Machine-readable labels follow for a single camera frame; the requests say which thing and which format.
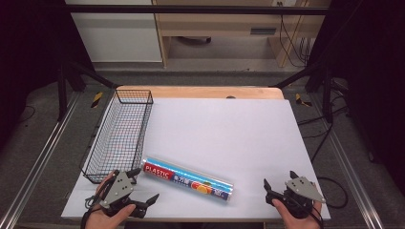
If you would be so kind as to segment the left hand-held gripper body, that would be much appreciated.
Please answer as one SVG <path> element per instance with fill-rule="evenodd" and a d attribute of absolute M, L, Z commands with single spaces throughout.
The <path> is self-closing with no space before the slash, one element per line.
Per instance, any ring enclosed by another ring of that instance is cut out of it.
<path fill-rule="evenodd" d="M 135 201 L 129 198 L 134 191 L 134 187 L 125 173 L 115 171 L 113 176 L 105 182 L 107 187 L 103 189 L 100 196 L 100 205 L 103 208 L 103 212 L 109 217 L 114 216 L 127 205 L 135 204 Z M 130 216 L 143 219 L 146 215 L 146 210 L 138 209 L 136 206 Z"/>

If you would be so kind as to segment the black metal stand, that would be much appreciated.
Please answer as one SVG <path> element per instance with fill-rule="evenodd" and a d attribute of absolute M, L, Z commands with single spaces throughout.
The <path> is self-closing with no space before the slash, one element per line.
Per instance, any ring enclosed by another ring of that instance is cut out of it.
<path fill-rule="evenodd" d="M 116 89 L 118 84 L 104 78 L 96 73 L 95 70 L 85 67 L 77 62 L 62 63 L 57 71 L 57 89 L 58 89 L 58 102 L 59 102 L 59 115 L 58 121 L 61 121 L 68 112 L 68 101 L 66 83 L 69 83 L 74 91 L 82 92 L 86 84 L 81 75 L 90 76 L 93 80 L 101 83 L 109 89 Z"/>
<path fill-rule="evenodd" d="M 315 62 L 293 76 L 273 85 L 273 88 L 283 89 L 292 82 L 308 76 L 309 80 L 305 86 L 308 93 L 316 92 L 320 86 L 323 86 L 322 95 L 322 115 L 328 123 L 332 123 L 332 111 L 330 104 L 330 91 L 331 91 L 331 70 L 330 67 L 322 62 Z"/>

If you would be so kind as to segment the wooden desk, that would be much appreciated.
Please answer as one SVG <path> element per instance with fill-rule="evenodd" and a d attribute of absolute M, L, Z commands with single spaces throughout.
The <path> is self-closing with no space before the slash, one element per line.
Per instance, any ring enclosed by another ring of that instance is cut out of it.
<path fill-rule="evenodd" d="M 327 8 L 331 0 L 152 0 L 155 6 L 241 6 L 241 7 L 306 7 Z M 292 57 L 293 43 L 300 37 L 317 37 L 322 15 L 265 14 L 196 14 L 158 13 L 160 35 L 164 38 L 262 36 L 269 45 L 279 67 Z"/>

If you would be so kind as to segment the aluminium floor rail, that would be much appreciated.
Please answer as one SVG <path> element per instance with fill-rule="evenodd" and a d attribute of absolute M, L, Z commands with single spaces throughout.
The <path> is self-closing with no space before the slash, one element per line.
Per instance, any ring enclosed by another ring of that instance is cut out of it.
<path fill-rule="evenodd" d="M 333 129 L 336 126 L 333 118 L 339 109 L 342 111 L 347 110 L 346 103 L 341 96 L 334 97 L 326 104 L 323 104 L 319 94 L 311 94 L 309 98 L 320 115 L 325 114 L 322 110 L 323 106 L 330 105 L 331 107 L 332 122 L 329 123 L 327 120 L 323 120 L 322 124 L 327 129 L 326 142 L 335 158 L 334 167 L 338 169 L 337 174 L 343 176 L 344 190 L 349 197 L 348 205 L 344 208 L 328 207 L 331 218 L 327 220 L 327 225 L 335 225 L 337 228 L 346 229 L 384 229 L 380 216 L 377 214 L 360 177 L 355 172 L 341 141 Z"/>
<path fill-rule="evenodd" d="M 0 219 L 0 229 L 13 229 L 16 222 L 20 218 L 28 200 L 32 195 L 33 189 L 35 188 L 45 167 L 47 166 L 50 157 L 53 154 L 54 148 L 56 147 L 67 124 L 70 121 L 72 113 L 77 105 L 77 100 L 80 98 L 80 96 L 81 93 L 72 93 L 72 97 L 67 106 L 67 111 L 62 118 L 56 122 L 53 131 L 48 137 L 30 172 L 26 176 L 24 183 L 19 189 L 17 195 L 13 199 L 11 206 L 8 208 L 6 214 Z"/>

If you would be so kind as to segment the black wire basket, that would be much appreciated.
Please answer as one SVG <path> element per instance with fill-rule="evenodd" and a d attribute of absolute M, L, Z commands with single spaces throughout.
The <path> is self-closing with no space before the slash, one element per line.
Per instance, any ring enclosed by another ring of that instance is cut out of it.
<path fill-rule="evenodd" d="M 100 183 L 111 171 L 130 171 L 140 167 L 143 142 L 154 104 L 149 90 L 115 90 L 81 172 L 91 183 Z"/>

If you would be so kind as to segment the wooden table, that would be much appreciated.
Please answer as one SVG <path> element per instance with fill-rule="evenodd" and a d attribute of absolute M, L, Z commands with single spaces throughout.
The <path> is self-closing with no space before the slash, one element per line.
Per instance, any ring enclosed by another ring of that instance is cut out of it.
<path fill-rule="evenodd" d="M 119 86 L 119 91 L 150 91 L 154 98 L 242 98 L 284 99 L 282 91 L 270 87 L 231 86 Z"/>

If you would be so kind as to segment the white cabinet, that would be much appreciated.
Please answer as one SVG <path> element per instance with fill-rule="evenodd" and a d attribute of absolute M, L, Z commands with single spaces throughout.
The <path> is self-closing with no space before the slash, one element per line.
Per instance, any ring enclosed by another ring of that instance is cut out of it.
<path fill-rule="evenodd" d="M 73 13 L 72 18 L 95 63 L 161 62 L 153 13 Z"/>

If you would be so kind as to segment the person's left hand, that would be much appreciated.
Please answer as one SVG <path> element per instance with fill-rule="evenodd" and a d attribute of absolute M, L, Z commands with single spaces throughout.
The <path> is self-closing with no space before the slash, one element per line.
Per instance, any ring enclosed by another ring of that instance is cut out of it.
<path fill-rule="evenodd" d="M 112 217 L 105 215 L 98 205 L 95 205 L 90 214 L 84 219 L 81 226 L 84 229 L 117 229 L 135 210 L 136 205 L 130 204 L 121 209 Z"/>

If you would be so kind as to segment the yellow black floor tape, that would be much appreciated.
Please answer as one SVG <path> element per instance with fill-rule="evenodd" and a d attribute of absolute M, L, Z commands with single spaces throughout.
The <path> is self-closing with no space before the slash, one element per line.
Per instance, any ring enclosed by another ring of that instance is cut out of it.
<path fill-rule="evenodd" d="M 95 97 L 93 99 L 93 102 L 91 104 L 91 108 L 96 108 L 97 107 L 102 95 L 103 95 L 103 92 L 96 93 L 96 95 L 95 95 Z"/>
<path fill-rule="evenodd" d="M 303 105 L 306 107 L 312 107 L 312 103 L 309 101 L 304 101 L 301 98 L 301 95 L 299 95 L 299 94 L 295 94 L 295 101 L 296 101 L 296 104 Z"/>

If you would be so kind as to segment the dark curtain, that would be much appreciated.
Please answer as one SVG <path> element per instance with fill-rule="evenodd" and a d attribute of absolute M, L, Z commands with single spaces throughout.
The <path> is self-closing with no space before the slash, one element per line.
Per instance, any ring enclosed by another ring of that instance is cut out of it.
<path fill-rule="evenodd" d="M 405 0 L 330 0 L 309 63 L 349 83 L 372 152 L 405 196 Z"/>
<path fill-rule="evenodd" d="M 11 138 L 28 95 L 57 80 L 60 71 L 77 91 L 85 87 L 67 64 L 92 61 L 66 0 L 0 0 L 0 150 Z"/>

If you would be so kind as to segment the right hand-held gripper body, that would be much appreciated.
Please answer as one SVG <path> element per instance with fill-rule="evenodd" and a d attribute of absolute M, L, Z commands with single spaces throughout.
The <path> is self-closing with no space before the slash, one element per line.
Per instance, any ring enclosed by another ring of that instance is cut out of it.
<path fill-rule="evenodd" d="M 286 182 L 286 190 L 278 197 L 283 219 L 321 219 L 319 205 L 326 202 L 315 185 L 306 177 L 296 177 Z"/>

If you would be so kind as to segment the person's right hand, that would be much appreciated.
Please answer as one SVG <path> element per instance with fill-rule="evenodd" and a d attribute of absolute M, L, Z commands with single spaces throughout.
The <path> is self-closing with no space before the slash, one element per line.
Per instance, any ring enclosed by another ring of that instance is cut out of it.
<path fill-rule="evenodd" d="M 285 229 L 321 229 L 319 224 L 320 213 L 322 209 L 322 203 L 315 201 L 312 208 L 312 216 L 308 216 L 305 219 L 296 219 L 291 215 L 287 207 L 278 199 L 274 198 L 272 203 L 280 216 L 283 219 Z"/>

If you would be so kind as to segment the black frame crossbar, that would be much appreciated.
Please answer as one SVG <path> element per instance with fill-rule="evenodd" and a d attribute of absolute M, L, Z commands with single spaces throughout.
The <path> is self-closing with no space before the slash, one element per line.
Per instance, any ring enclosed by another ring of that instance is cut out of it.
<path fill-rule="evenodd" d="M 241 7 L 241 6 L 148 6 L 148 5 L 67 5 L 69 12 L 84 13 L 196 13 L 196 14 L 268 14 L 327 15 L 328 8 Z"/>

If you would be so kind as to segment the plastic wrap box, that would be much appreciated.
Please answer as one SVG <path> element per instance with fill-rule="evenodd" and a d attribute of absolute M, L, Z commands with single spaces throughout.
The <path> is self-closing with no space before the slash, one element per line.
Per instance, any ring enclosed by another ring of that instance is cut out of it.
<path fill-rule="evenodd" d="M 181 166 L 156 158 L 147 157 L 142 162 L 144 173 L 171 181 L 204 195 L 228 201 L 233 193 L 234 185 L 220 179 L 210 177 Z"/>

